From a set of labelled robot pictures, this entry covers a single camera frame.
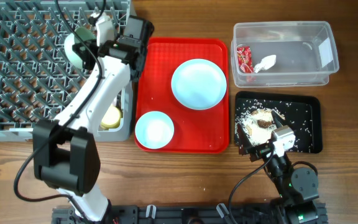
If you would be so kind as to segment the yellow plastic cup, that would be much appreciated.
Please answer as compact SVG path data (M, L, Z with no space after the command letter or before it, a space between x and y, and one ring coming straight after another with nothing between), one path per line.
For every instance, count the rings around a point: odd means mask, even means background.
M101 120L100 126L103 129L115 129L120 126L122 111L111 105Z

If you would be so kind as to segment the light blue bowl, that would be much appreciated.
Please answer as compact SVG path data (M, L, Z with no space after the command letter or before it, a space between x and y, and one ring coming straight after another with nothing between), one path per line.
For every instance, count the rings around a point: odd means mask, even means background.
M172 139L175 127L172 119L161 111L143 114L135 124L135 136L147 149L161 149Z

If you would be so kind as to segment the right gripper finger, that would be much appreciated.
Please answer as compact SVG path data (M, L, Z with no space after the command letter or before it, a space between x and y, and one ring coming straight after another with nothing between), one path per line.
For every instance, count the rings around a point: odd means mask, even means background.
M271 111L273 122L275 123L277 128L281 128L285 126L285 120L275 111Z
M252 144L250 143L243 127L239 123L237 123L237 133L239 152L249 152L249 149L252 148Z

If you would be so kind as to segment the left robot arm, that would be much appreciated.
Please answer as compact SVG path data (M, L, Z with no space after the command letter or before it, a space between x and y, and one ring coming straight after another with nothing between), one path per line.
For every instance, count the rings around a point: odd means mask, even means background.
M111 18L96 21L97 34L79 27L65 40L68 60L91 71L74 99L53 120L40 120L33 134L34 175L59 191L83 222L107 223L110 201L96 181L101 162L94 135L119 92L140 78L154 25L130 16L122 34Z

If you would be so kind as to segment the light blue plate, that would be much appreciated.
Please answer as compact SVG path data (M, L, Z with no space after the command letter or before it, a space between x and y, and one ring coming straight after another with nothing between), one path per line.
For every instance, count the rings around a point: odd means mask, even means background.
M224 72L215 63L196 58L176 68L171 89L183 106L192 110L208 110L223 100L227 81Z

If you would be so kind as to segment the red snack wrapper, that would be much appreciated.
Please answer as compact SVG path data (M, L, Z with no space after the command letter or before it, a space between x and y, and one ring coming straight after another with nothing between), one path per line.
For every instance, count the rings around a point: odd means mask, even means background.
M237 48L237 61L243 73L253 73L252 54L249 46Z

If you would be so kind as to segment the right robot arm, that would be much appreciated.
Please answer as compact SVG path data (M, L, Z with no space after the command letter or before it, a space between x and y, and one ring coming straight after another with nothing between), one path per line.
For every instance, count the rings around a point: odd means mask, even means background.
M271 114L277 128L270 139L258 146L253 146L241 125L237 125L239 154L250 155L252 162L262 159L264 163L235 185L229 196L228 210L232 208L232 197L237 188L263 169L280 196L268 204L268 216L273 222L322 223L324 219L315 202L319 197L318 170L309 162L292 163L289 160L286 152L295 145L295 132L276 112Z

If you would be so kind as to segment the white tissue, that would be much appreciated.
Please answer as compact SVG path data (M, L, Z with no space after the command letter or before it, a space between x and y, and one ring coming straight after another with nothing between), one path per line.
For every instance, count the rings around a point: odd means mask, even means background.
M257 65L254 66L254 73L265 71L272 68L276 64L277 56L269 55L264 57Z

